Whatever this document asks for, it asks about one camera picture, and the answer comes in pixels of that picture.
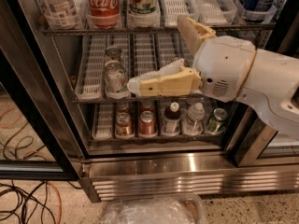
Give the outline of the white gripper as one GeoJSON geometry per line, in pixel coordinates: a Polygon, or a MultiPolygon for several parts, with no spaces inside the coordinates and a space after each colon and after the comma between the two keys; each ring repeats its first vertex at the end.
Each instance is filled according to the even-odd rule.
{"type": "Polygon", "coordinates": [[[234,100],[253,63],[255,46],[228,35],[216,37],[212,28],[184,15],[178,15],[177,28],[194,56],[194,68],[187,67],[184,59],[176,59],[158,71],[131,78],[127,82],[129,92],[155,97],[201,91],[222,102],[234,100]]]}

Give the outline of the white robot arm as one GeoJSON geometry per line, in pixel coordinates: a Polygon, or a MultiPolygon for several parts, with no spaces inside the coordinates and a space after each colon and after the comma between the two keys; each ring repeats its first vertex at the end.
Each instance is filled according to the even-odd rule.
{"type": "Polygon", "coordinates": [[[129,92],[139,97],[201,93],[224,103],[248,105],[268,126],[299,139],[299,60],[232,36],[180,15],[178,30],[193,56],[158,71],[131,78],[129,92]]]}

